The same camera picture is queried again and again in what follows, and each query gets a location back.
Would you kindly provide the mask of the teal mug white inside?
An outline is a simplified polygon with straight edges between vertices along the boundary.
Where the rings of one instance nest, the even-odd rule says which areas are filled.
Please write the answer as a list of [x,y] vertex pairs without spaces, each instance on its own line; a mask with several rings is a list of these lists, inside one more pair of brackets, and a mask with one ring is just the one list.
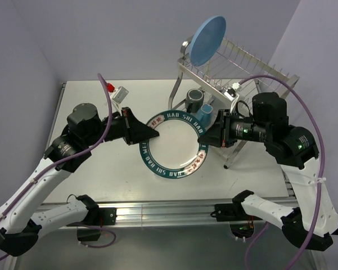
[[196,118],[204,126],[208,126],[211,123],[213,107],[209,104],[203,104],[202,107],[198,110]]

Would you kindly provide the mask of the grey blue plastic cup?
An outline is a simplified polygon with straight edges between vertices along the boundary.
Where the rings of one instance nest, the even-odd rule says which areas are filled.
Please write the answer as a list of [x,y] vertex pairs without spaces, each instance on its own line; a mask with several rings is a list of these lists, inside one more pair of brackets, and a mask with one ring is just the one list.
[[213,95],[211,95],[207,104],[210,105],[214,110],[219,110],[223,106],[223,103],[221,102],[221,100],[216,98]]

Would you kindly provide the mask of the white plate green rim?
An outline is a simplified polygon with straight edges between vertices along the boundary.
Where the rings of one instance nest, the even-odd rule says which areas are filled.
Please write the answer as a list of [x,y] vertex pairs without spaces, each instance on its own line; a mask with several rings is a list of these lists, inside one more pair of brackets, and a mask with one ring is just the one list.
[[206,132],[197,117],[181,110],[167,110],[151,117],[147,126],[159,136],[140,143],[139,153],[154,174],[181,179],[203,166],[209,146],[197,141]]

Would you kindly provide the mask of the black mug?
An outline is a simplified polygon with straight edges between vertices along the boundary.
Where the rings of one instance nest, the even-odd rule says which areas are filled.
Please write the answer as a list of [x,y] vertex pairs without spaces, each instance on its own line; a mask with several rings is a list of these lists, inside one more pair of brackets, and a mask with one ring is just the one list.
[[186,94],[185,108],[187,113],[196,113],[204,103],[204,93],[200,89],[190,89]]

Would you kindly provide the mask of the stainless steel dish rack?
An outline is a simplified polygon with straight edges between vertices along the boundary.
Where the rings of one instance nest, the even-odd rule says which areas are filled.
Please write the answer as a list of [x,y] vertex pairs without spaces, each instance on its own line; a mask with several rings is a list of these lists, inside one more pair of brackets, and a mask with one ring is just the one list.
[[[223,104],[229,106],[231,102],[224,97],[223,92],[233,83],[246,77],[267,74],[286,82],[290,87],[294,87],[299,81],[299,76],[284,74],[281,70],[276,69],[275,65],[269,65],[262,58],[257,58],[255,54],[245,51],[227,38],[223,38],[220,48],[207,63],[195,67],[191,64],[188,55],[192,38],[193,36],[190,36],[181,44],[180,57],[177,60],[178,77],[168,99],[168,109],[177,109],[184,105],[185,100],[181,100],[173,106],[175,95],[184,75],[199,85],[199,89],[204,91],[205,97],[210,98],[213,95]],[[251,109],[252,96],[264,91],[277,92],[282,98],[286,98],[290,93],[286,87],[272,79],[256,78],[244,83],[239,94]],[[230,150],[214,148],[214,151],[223,159],[224,168],[228,169],[245,145],[246,142],[238,141]]]

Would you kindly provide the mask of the blue plastic plate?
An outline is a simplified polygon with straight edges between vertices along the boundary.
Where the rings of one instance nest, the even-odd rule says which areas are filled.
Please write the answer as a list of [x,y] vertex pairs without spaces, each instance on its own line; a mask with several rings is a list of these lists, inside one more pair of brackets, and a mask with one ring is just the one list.
[[202,66],[212,58],[220,48],[226,26],[223,16],[213,16],[202,23],[190,43],[188,55],[193,66]]

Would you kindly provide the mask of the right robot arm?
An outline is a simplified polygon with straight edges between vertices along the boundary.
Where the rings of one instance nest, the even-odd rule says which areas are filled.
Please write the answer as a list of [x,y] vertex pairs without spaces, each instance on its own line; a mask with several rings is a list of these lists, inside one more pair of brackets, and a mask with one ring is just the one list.
[[220,110],[198,142],[214,147],[230,147],[238,140],[263,143],[288,177],[299,205],[282,206],[244,190],[230,204],[217,205],[214,213],[218,222],[249,216],[265,220],[280,228],[286,239],[299,248],[313,220],[317,185],[324,184],[318,175],[320,151],[309,130],[289,124],[287,103],[278,94],[259,93],[252,101],[253,114],[249,117]]

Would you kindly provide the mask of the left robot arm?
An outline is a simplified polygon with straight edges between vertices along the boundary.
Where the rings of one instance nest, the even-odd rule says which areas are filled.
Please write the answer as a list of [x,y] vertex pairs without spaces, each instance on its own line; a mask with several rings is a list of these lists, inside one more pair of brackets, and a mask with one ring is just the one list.
[[0,207],[0,250],[13,257],[30,250],[37,241],[63,226],[92,226],[99,220],[99,206],[88,195],[42,213],[36,210],[48,195],[91,157],[102,142],[123,139],[135,145],[159,136],[140,122],[128,107],[100,119],[91,103],[74,107],[67,125],[45,151],[33,174]]

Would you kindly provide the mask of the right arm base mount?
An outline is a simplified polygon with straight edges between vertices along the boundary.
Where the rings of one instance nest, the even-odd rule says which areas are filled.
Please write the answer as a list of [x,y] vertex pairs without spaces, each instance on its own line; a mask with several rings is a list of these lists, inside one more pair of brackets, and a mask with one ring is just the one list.
[[254,236],[254,222],[260,220],[258,217],[246,214],[234,203],[215,204],[210,216],[217,222],[228,222],[232,237],[236,241],[242,240],[243,242]]

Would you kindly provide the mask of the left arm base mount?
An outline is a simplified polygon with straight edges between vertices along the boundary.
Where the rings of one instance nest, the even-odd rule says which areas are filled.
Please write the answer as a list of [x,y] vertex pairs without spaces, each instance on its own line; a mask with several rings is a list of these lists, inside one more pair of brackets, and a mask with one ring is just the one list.
[[[98,214],[93,221],[84,221],[78,224],[79,227],[76,231],[76,237],[80,244],[88,248],[105,248],[112,245],[116,240],[116,234],[107,228],[107,226],[113,226],[116,223],[116,208],[99,208]],[[111,242],[105,245],[95,246],[90,242],[98,241],[102,231],[108,232],[113,236]]]

